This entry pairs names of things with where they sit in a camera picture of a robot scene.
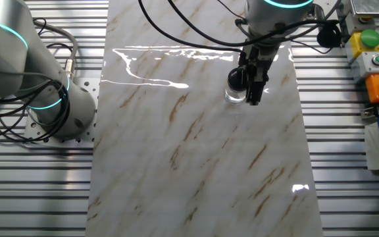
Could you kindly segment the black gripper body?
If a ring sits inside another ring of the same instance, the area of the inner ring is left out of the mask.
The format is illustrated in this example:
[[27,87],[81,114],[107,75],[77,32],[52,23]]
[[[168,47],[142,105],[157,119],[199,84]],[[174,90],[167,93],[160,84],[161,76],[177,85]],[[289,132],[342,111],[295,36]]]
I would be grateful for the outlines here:
[[268,82],[268,71],[277,55],[280,43],[271,45],[254,44],[243,47],[246,54],[244,69],[249,82]]

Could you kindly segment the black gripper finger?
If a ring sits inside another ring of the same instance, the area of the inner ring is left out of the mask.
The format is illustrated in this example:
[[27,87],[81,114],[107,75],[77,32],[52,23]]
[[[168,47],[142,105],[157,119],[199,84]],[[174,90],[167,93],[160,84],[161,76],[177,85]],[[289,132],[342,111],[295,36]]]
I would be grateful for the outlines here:
[[258,105],[258,85],[258,82],[250,82],[247,86],[246,103],[250,104],[251,106]]
[[263,74],[261,77],[261,81],[259,82],[259,92],[258,92],[258,98],[262,98],[264,88],[266,86],[266,83],[269,81],[268,74]]

